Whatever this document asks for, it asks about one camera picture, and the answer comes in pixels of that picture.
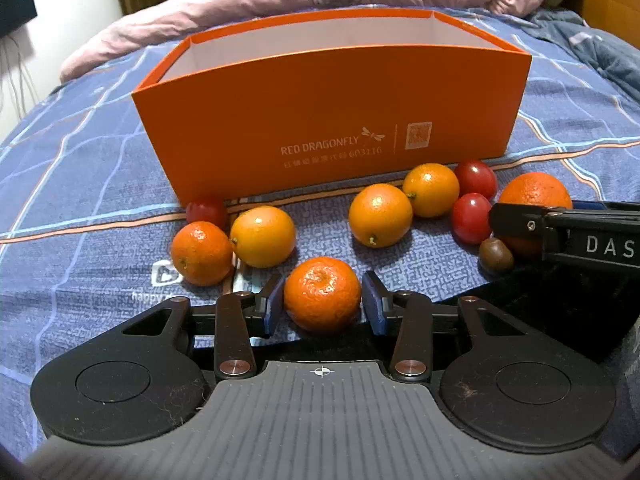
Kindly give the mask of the large orange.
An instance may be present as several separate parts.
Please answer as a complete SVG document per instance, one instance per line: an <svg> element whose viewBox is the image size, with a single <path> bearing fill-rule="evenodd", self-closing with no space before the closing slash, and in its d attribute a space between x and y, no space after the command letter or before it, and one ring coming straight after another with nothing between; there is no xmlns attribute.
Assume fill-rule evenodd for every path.
<svg viewBox="0 0 640 480"><path fill-rule="evenodd" d="M498 228L492 228L494 235L512 252L533 254L542 248L544 228L539 220L510 205L572 209L573 201L560 180L543 172L521 174L503 189L498 203L492 207L498 211L500 220Z"/></svg>

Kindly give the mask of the brown chestnut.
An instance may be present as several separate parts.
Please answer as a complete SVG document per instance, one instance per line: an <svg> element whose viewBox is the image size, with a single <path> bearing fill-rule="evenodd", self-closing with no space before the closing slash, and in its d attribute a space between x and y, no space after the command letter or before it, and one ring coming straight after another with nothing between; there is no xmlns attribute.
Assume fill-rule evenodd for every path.
<svg viewBox="0 0 640 480"><path fill-rule="evenodd" d="M500 274L513 266L513 255L502 240L489 237L480 243L480 267L488 274Z"/></svg>

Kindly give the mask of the red cherry tomato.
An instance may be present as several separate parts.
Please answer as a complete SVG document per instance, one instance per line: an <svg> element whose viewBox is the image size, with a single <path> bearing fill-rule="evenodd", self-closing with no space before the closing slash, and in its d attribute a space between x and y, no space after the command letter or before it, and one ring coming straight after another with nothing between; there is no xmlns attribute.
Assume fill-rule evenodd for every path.
<svg viewBox="0 0 640 480"><path fill-rule="evenodd" d="M477 193L492 200L498 191L498 181L492 169L480 160L464 160L454 168L460 195Z"/></svg>
<svg viewBox="0 0 640 480"><path fill-rule="evenodd" d="M228 226L228 211L218 197L201 197L186 206L186 222L206 221L224 230Z"/></svg>
<svg viewBox="0 0 640 480"><path fill-rule="evenodd" d="M490 237L488 214L490 201L480 193L466 193L459 197L450 214L454 237L467 245L479 245Z"/></svg>

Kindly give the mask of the mandarin orange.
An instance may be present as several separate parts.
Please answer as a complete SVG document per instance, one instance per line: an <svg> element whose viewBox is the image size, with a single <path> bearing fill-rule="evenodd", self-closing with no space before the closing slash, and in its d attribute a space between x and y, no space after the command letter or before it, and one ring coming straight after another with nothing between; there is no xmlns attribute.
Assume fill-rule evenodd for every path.
<svg viewBox="0 0 640 480"><path fill-rule="evenodd" d="M171 261L190 284L214 286L232 269L233 248L228 236L208 221L184 226L172 239Z"/></svg>
<svg viewBox="0 0 640 480"><path fill-rule="evenodd" d="M308 332L337 330L360 317L361 287L352 268L330 257L296 266L285 281L284 305L292 321Z"/></svg>

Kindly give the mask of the yellow orange kumquat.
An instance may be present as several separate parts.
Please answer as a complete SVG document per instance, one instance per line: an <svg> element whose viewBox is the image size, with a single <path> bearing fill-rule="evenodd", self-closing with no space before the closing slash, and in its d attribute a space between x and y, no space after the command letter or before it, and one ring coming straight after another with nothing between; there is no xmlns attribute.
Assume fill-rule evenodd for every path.
<svg viewBox="0 0 640 480"><path fill-rule="evenodd" d="M253 268L272 268L292 254L296 227L285 211L260 206L243 212L234 220L230 240L242 263Z"/></svg>
<svg viewBox="0 0 640 480"><path fill-rule="evenodd" d="M364 188L349 207L352 235L370 248L384 248L399 242L410 230L413 209L400 188L387 183Z"/></svg>
<svg viewBox="0 0 640 480"><path fill-rule="evenodd" d="M422 164L413 168L402 182L413 213L422 218L448 214L459 197L460 184L454 172L441 164Z"/></svg>

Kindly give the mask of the grey blue crumpled blanket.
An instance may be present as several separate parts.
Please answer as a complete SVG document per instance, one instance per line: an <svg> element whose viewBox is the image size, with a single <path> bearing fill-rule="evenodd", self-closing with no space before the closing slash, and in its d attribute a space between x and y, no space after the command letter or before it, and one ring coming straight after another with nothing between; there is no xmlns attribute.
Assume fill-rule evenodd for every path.
<svg viewBox="0 0 640 480"><path fill-rule="evenodd" d="M525 21L525 31L552 42L639 102L639 50L605 30L590 27L577 13L566 9L538 9Z"/></svg>

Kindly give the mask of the orange cardboard shoe box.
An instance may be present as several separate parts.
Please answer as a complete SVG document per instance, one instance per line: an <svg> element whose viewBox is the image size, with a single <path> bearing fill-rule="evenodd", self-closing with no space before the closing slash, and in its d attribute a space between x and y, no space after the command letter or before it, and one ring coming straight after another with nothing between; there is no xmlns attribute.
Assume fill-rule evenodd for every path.
<svg viewBox="0 0 640 480"><path fill-rule="evenodd" d="M436 11L317 11L192 35L132 97L188 204L499 157L530 64Z"/></svg>

